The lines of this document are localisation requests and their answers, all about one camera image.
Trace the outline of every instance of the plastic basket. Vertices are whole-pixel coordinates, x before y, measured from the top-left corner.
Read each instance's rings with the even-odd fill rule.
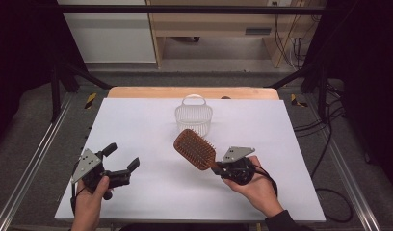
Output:
[[[200,136],[209,132],[212,119],[212,108],[206,105],[206,100],[198,94],[190,94],[182,100],[182,104],[175,109],[176,124],[179,132],[192,129]]]

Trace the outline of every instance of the white cabinet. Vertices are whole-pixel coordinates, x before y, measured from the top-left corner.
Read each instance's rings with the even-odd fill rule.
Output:
[[[144,0],[58,0],[60,5],[145,5]],[[156,63],[146,13],[65,13],[85,63]]]

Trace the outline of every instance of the human hand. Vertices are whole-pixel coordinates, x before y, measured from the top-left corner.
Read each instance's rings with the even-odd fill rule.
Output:
[[[262,167],[257,156],[250,156],[249,159],[255,166]],[[271,218],[283,211],[277,200],[272,182],[263,175],[255,173],[251,181],[243,186],[229,179],[223,179],[223,181],[231,190],[246,197],[250,204],[261,211],[267,218]]]
[[[109,189],[109,177],[103,176],[97,185],[96,190],[91,194],[83,180],[77,184],[76,212],[74,216],[72,231],[93,231],[96,229],[101,209],[101,200],[104,193]]]

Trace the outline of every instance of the wooden hairbrush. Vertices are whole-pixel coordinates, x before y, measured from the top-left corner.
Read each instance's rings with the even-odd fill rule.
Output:
[[[254,152],[254,148],[229,147],[222,162],[215,162],[216,151],[212,145],[191,129],[183,130],[173,143],[175,150],[199,170],[211,168],[216,175],[229,179],[239,185],[246,185],[254,173],[268,178],[277,194],[277,184],[262,167],[261,171],[245,156]]]
[[[218,167],[214,147],[191,129],[182,131],[173,143],[175,150],[199,170]]]

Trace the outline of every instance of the gray floor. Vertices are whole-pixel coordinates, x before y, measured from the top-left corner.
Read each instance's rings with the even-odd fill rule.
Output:
[[[105,82],[119,86],[251,86],[263,87],[274,83],[294,69],[283,66],[272,68],[266,49],[260,39],[201,38],[195,43],[190,38],[170,38],[167,41],[163,65],[160,69],[152,65],[127,64],[118,71],[110,72],[109,65],[92,64],[92,73]],[[317,119],[311,107],[292,105],[294,93],[301,103],[311,104],[313,94],[301,94],[297,80],[278,90],[285,101],[293,127],[305,125]],[[332,81],[341,88],[339,81]],[[70,105],[49,144],[45,157],[33,175],[33,181],[23,194],[12,220],[12,230],[55,230],[53,227],[69,227],[69,223],[54,220],[59,197],[63,194],[71,169],[85,144],[85,136],[90,132],[101,99],[107,95],[84,79],[79,79],[78,93],[65,93],[63,99],[70,98]],[[89,94],[97,93],[90,109],[84,109]],[[334,96],[328,96],[332,102]],[[28,168],[39,143],[50,126],[51,98],[50,86],[44,85],[26,92],[21,106],[14,116],[4,139],[0,142],[0,213],[9,200],[16,184]],[[378,166],[366,164],[363,149],[359,146],[353,129],[344,117],[332,122],[333,138],[340,153],[354,175],[355,181],[365,196],[380,230],[393,230],[393,188]],[[326,139],[323,132],[301,137],[308,132],[298,133],[301,152],[311,172],[322,153]],[[327,150],[313,179],[316,188],[328,188],[344,194],[348,199],[343,178],[333,161],[333,153]],[[334,218],[345,218],[348,207],[332,193],[320,192],[325,213]],[[309,224],[319,230],[365,230],[362,213],[354,211],[354,217],[346,223],[327,220],[326,223]],[[108,227],[102,222],[101,227]]]

